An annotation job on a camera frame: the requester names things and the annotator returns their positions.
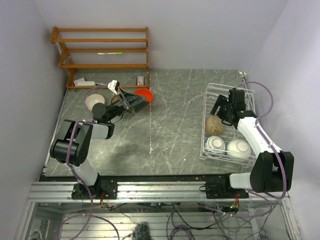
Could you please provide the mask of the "orange plastic bowl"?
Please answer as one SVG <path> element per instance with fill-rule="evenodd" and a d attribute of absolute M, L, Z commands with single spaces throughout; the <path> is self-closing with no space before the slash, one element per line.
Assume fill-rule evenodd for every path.
<path fill-rule="evenodd" d="M 146 101 L 151 103 L 153 100 L 153 93 L 147 88 L 139 88 L 133 92 L 136 95 L 146 97 Z"/>

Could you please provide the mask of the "brown ceramic bowl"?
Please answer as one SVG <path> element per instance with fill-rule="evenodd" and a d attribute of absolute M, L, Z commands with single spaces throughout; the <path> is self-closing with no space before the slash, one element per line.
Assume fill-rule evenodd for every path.
<path fill-rule="evenodd" d="M 204 132 L 210 136 L 220 136 L 225 131 L 225 126 L 222 123 L 222 120 L 215 116 L 209 116 L 205 120 Z"/>

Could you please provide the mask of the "white wire dish rack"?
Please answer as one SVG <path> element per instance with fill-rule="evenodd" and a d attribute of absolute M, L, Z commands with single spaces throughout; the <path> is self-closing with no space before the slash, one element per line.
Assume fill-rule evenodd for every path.
<path fill-rule="evenodd" d="M 242 165 L 246 168 L 250 168 L 254 165 L 256 161 L 256 157 L 254 154 L 254 151 L 251 148 L 251 155 L 249 159 L 246 162 L 236 162 L 234 160 L 231 160 L 230 157 L 226 154 L 222 155 L 221 157 L 210 157 L 205 155 L 204 152 L 204 142 L 207 138 L 211 137 L 211 135 L 205 133 L 204 127 L 205 127 L 205 120 L 206 118 L 213 116 L 210 114 L 217 98 L 219 95 L 223 95 L 227 97 L 229 95 L 229 90 L 231 90 L 232 87 L 228 85 L 223 85 L 223 84 L 217 84 L 217 83 L 209 83 L 208 86 L 206 87 L 205 94 L 204 94 L 204 105 L 203 105 L 203 120 L 202 120 L 202 139 L 201 139 L 201 148 L 200 148 L 200 159 L 201 160 L 217 160 L 217 161 L 224 161 L 224 162 L 229 162 L 229 163 L 235 163 Z M 232 140 L 239 139 L 239 140 L 244 140 L 248 144 L 249 142 L 246 140 L 244 135 L 239 132 L 234 126 L 227 126 L 224 125 L 224 132 L 222 135 L 218 136 L 220 137 L 224 143 L 225 147 L 227 147 L 228 143 Z"/>

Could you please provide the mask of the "blue white porcelain bowl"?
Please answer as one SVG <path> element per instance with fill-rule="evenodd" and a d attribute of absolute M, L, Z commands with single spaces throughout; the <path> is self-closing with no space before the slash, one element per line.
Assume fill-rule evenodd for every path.
<path fill-rule="evenodd" d="M 208 137 L 203 144 L 204 154 L 208 157 L 220 158 L 225 154 L 225 142 L 218 136 Z"/>

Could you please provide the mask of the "plain white bowl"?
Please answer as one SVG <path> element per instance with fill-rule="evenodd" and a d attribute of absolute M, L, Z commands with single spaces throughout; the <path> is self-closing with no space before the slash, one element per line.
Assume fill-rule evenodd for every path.
<path fill-rule="evenodd" d="M 251 156 L 250 145 L 242 139 L 233 139 L 226 146 L 226 154 L 238 163 L 245 163 Z"/>

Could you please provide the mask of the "cream patterned bowl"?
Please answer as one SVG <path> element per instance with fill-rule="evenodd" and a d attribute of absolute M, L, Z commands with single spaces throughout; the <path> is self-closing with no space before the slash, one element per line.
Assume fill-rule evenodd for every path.
<path fill-rule="evenodd" d="M 95 104 L 98 104 L 98 103 L 105 104 L 106 99 L 103 95 L 98 94 L 98 93 L 94 93 L 94 94 L 91 94 L 88 97 L 86 97 L 84 100 L 84 103 L 85 103 L 85 106 L 87 107 L 87 109 L 90 112 L 92 112 L 93 106 Z"/>

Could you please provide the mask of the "dark brown ribbed bowl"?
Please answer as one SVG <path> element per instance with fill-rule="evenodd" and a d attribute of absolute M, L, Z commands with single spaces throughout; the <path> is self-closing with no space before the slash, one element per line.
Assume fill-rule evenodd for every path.
<path fill-rule="evenodd" d="M 119 96 L 118 95 L 115 95 L 112 97 L 112 99 L 110 100 L 110 104 L 114 104 L 114 103 L 117 103 L 119 102 Z"/>

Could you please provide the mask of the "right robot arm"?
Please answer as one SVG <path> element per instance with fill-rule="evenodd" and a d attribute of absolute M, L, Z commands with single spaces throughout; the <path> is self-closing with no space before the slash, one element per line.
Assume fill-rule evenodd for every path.
<path fill-rule="evenodd" d="M 281 193 L 273 197 L 282 199 L 291 189 L 294 156 L 279 148 L 263 130 L 256 114 L 246 109 L 245 93 L 243 89 L 232 88 L 228 96 L 220 94 L 210 112 L 225 125 L 237 129 L 256 157 L 251 172 L 230 174 L 229 181 L 221 184 L 220 192 L 226 198 L 233 197 L 238 189 L 269 196 L 271 193 Z"/>

